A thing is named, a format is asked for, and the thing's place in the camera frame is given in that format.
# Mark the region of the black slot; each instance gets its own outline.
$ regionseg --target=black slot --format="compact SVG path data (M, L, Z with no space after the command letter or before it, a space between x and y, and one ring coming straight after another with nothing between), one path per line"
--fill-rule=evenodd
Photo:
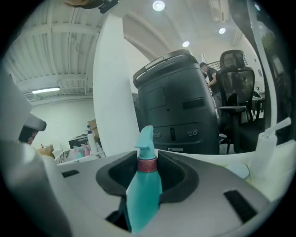
M64 178L67 178L67 177L70 177L70 176L73 176L73 175L76 175L76 174L79 174L79 172L77 170L74 170L74 169L62 173Z
M121 198L119 209L112 212L107 218L107 221L113 223L114 225L131 232L130 220L128 217L128 210L126 206L126 196Z
M228 191L224 193L224 196L227 198L228 202L234 208L243 223L246 223L257 215L255 209L238 191Z
M171 139L174 142L174 141L176 141L175 129L171 128L170 131L171 131Z
M197 98L188 102L183 103L183 109L193 109L204 107L204 99Z

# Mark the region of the bottle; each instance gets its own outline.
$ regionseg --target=bottle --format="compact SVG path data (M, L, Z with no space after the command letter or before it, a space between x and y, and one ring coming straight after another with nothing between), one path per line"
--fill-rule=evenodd
M91 154L88 145L81 144L84 149L84 156L89 156Z
M251 174L254 179L266 178L270 161L278 141L275 131L289 126L290 124L291 118L288 117L259 134L255 154L250 166Z
M79 159L79 158L83 158L84 157L84 150L83 150L83 147L80 146L74 146L75 148L75 152L76 152L76 159Z
M98 153L98 150L97 150L96 143L94 141L94 137L93 137L93 133L91 131L90 125L87 125L87 128L88 128L87 138L88 138L89 146L91 148L92 153L93 154L97 154Z
M153 126L142 129L136 148L140 149L137 172L127 190L127 211L132 233L138 233L159 209L162 193L154 153Z

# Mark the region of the person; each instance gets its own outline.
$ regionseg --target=person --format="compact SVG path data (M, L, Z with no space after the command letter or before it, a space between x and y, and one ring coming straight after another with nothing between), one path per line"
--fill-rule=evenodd
M208 67L208 65L205 62L202 62L199 66L201 70L209 77L208 87L211 89L213 93L212 96L215 100L217 112L219 117L221 117L219 108L222 106L222 98L220 94L219 85L216 79L217 71L213 68Z

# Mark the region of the fluorescent light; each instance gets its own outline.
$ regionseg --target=fluorescent light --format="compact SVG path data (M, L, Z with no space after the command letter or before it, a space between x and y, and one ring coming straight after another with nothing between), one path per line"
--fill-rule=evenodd
M225 33L225 31L226 31L226 29L225 29L225 28L221 28L221 29L219 30L219 34L224 34L224 33Z
M41 90L32 91L33 94L43 93L43 92L51 92L51 91L59 91L59 87L52 87L52 88L46 88Z
M190 42L189 41L185 41L184 43L182 43L182 46L184 48L188 47L190 45Z
M152 5L153 9L157 12L162 11L163 9L165 9L165 3L163 1L155 1Z
M255 4L255 8L260 11L260 7L257 4Z

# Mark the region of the railing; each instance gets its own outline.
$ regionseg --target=railing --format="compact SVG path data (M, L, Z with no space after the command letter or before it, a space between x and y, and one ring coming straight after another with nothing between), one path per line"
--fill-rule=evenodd
M221 70L220 61L208 63L208 66L211 67L211 68L213 68L213 69L215 69L216 71Z

